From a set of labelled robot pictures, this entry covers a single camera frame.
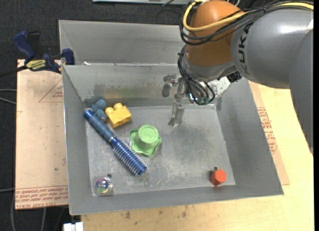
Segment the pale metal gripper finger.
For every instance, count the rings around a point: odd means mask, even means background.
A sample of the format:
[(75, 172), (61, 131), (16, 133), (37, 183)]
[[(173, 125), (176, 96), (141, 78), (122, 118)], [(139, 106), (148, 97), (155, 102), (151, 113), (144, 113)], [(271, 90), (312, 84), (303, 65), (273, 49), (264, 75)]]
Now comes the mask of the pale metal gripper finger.
[(171, 127), (173, 127), (176, 124), (176, 113), (177, 113), (177, 103), (173, 103), (171, 119), (168, 123), (168, 125)]
[(183, 118), (183, 114), (184, 114), (184, 110), (185, 110), (185, 107), (182, 106), (182, 105), (176, 105), (174, 107), (174, 122), (173, 122), (173, 125), (179, 125), (182, 123), (182, 118)]

